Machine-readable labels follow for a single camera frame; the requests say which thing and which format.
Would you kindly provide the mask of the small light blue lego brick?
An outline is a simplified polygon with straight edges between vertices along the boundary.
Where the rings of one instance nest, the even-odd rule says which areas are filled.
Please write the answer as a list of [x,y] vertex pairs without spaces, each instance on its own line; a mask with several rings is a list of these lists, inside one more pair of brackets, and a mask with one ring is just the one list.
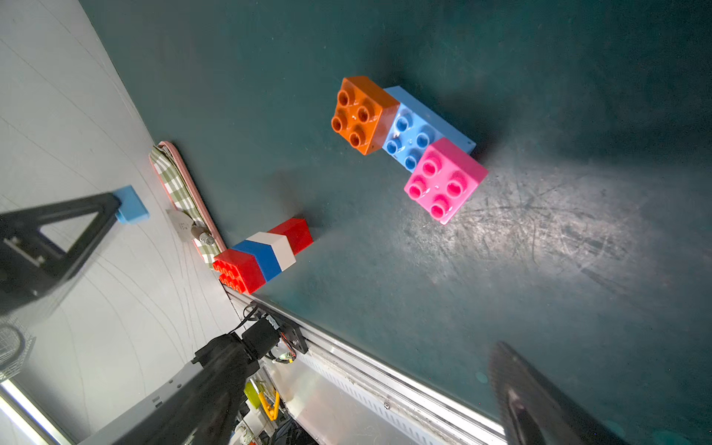
[[150,218],[150,213],[131,185],[112,192],[118,198],[120,207],[115,216],[121,224],[139,224]]

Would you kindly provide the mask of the white lego brick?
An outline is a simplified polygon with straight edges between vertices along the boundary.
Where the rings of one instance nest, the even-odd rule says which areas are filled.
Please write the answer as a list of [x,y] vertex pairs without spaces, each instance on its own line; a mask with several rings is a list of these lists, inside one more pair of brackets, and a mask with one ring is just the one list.
[[282,272],[296,263],[295,254],[286,235],[279,235],[270,232],[258,232],[251,237],[248,237],[248,241],[269,246],[272,249],[274,256],[276,256],[276,261]]

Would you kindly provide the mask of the red sloped lego brick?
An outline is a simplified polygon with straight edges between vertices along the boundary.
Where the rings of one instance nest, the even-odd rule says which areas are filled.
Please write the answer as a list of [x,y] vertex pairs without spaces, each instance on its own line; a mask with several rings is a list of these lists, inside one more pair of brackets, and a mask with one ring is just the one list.
[[253,255],[237,250],[225,250],[213,261],[220,282],[241,294],[253,294],[266,284],[266,279]]

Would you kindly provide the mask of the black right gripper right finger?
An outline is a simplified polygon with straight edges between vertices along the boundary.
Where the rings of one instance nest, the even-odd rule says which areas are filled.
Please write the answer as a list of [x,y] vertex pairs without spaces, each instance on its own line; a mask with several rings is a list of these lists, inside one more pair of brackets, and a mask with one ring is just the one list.
[[489,358],[489,381],[509,444],[624,444],[505,342]]

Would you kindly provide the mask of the pink lego brick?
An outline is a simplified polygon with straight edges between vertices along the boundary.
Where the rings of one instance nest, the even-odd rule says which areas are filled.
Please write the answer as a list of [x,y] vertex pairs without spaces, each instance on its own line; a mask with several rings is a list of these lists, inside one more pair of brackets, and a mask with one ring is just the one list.
[[432,143],[404,192],[440,224],[448,224],[489,171],[447,138]]

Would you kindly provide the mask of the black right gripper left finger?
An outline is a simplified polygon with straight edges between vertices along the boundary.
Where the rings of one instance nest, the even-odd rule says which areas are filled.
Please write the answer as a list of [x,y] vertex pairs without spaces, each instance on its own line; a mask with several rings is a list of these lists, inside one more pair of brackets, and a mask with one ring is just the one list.
[[259,350],[235,333],[211,340],[173,378],[84,444],[226,444]]

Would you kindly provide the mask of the orange lego brick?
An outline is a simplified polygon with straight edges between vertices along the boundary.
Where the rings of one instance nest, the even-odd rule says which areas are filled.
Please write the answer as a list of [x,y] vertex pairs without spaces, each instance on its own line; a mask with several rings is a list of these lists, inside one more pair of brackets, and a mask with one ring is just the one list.
[[383,148],[401,104],[366,76],[344,78],[332,130],[364,156]]

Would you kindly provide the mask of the dark blue lego brick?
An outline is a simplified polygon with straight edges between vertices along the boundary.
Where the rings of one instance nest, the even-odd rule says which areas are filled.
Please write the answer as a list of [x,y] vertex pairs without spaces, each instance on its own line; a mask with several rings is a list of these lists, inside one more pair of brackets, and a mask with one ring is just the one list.
[[282,268],[276,258],[276,254],[271,245],[263,244],[255,241],[243,240],[233,246],[233,250],[251,255],[259,266],[263,278],[266,282],[270,282],[278,274],[282,273]]

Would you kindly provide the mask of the green table mat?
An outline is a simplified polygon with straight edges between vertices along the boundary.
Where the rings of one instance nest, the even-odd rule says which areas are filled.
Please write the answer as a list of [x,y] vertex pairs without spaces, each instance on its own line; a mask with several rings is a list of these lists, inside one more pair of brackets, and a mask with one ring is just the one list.
[[497,416],[512,346],[631,444],[711,441],[708,1],[86,1],[260,296]]

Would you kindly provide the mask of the red square lego brick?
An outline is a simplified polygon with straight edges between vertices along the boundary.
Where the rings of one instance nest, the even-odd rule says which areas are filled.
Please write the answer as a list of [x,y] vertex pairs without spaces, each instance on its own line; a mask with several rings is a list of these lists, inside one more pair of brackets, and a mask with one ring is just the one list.
[[307,221],[302,218],[291,218],[269,230],[270,234],[284,235],[294,255],[306,250],[313,244],[313,237]]

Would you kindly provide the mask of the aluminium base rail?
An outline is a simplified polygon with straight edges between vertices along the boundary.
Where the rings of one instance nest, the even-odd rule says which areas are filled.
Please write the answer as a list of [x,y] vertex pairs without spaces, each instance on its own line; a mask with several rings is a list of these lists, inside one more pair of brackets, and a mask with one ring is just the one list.
[[311,326],[287,311],[252,296],[237,293],[229,287],[227,295],[245,305],[256,302],[285,317],[300,328],[308,345],[309,358],[322,358],[369,384],[379,395],[438,433],[445,444],[504,444],[504,430],[491,419],[430,389],[411,378],[352,348],[317,327]]

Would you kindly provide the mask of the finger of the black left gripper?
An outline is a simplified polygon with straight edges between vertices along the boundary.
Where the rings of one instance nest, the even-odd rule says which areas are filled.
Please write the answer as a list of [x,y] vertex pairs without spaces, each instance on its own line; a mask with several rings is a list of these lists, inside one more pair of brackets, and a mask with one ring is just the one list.
[[[111,193],[1,215],[1,313],[8,315],[50,295],[74,278],[117,222],[121,202]],[[41,232],[50,224],[90,215],[70,248]]]

